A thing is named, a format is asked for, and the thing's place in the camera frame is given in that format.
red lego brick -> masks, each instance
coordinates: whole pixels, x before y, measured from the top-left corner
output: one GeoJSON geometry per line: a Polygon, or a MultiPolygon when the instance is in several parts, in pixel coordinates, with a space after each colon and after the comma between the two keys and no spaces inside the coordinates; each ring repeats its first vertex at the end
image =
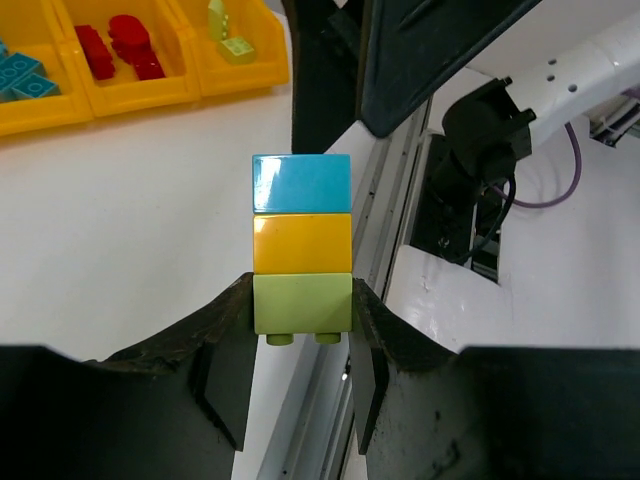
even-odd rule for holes
{"type": "Polygon", "coordinates": [[[109,20],[109,36],[116,54],[129,64],[136,52],[151,50],[149,32],[132,15],[116,15],[109,20]]]}
{"type": "Polygon", "coordinates": [[[113,57],[98,32],[90,25],[78,25],[75,30],[91,73],[96,80],[113,78],[116,72],[112,63],[113,57]]]}
{"type": "Polygon", "coordinates": [[[164,70],[153,50],[135,52],[132,55],[132,65],[138,76],[138,80],[155,80],[165,78],[164,70]]]}

white panel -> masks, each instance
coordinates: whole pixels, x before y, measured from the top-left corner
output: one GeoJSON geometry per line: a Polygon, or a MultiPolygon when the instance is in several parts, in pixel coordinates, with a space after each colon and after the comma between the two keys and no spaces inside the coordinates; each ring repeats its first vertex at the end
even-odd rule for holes
{"type": "Polygon", "coordinates": [[[506,77],[545,62],[640,9],[638,0],[543,0],[469,66],[506,77]]]}
{"type": "Polygon", "coordinates": [[[507,93],[531,108],[535,147],[572,118],[640,82],[640,11],[579,46],[512,76],[507,93]]]}
{"type": "MultiPolygon", "coordinates": [[[[500,286],[409,246],[396,259],[387,305],[444,346],[640,345],[640,140],[617,149],[588,139],[582,181],[565,203],[514,207],[500,255],[500,286]]],[[[571,183],[573,154],[559,131],[516,169],[518,197],[550,200],[571,183]]]]}

lego stud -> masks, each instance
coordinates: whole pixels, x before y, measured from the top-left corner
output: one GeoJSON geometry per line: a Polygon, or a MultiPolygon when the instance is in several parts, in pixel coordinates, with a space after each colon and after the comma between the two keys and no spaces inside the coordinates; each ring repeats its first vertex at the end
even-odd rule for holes
{"type": "Polygon", "coordinates": [[[222,40],[229,38],[229,15],[225,13],[222,21],[222,40]]]}
{"type": "Polygon", "coordinates": [[[2,75],[5,78],[14,78],[17,74],[18,72],[14,68],[5,68],[2,70],[2,75]]]}
{"type": "Polygon", "coordinates": [[[284,347],[293,343],[293,335],[267,335],[267,343],[273,347],[284,347]]]}
{"type": "Polygon", "coordinates": [[[321,345],[333,345],[340,343],[339,333],[316,333],[316,343],[321,345]]]}

black cable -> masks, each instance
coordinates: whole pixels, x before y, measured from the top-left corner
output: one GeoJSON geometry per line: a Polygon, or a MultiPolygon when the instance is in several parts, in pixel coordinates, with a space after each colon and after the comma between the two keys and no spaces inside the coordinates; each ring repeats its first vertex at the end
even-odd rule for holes
{"type": "Polygon", "coordinates": [[[491,239],[493,238],[493,236],[496,234],[496,232],[498,230],[500,230],[500,227],[502,226],[502,222],[504,222],[504,219],[506,218],[507,214],[509,213],[509,210],[511,210],[511,206],[513,205],[513,201],[516,198],[516,177],[515,175],[511,175],[508,178],[509,181],[509,195],[507,196],[507,200],[504,202],[504,205],[502,206],[502,210],[500,210],[500,213],[498,214],[498,218],[496,218],[496,221],[493,223],[493,225],[491,226],[491,229],[489,229],[489,232],[487,233],[487,235],[485,235],[485,237],[482,239],[482,241],[480,243],[478,243],[477,245],[474,245],[473,248],[471,250],[469,250],[468,252],[460,255],[458,258],[455,258],[453,260],[448,260],[451,263],[464,263],[467,260],[469,260],[471,257],[473,257],[476,253],[482,251],[484,249],[484,247],[486,247],[489,242],[491,241],[491,239]]]}

stack of lego bricks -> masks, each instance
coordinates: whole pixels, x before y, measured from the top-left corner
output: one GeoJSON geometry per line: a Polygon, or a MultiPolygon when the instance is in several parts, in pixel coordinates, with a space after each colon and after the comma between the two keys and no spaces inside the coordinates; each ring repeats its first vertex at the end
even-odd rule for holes
{"type": "Polygon", "coordinates": [[[55,82],[39,60],[23,53],[9,53],[0,40],[0,103],[60,95],[55,82]]]}
{"type": "Polygon", "coordinates": [[[339,342],[351,330],[349,156],[254,156],[253,213],[256,333],[339,342]]]}

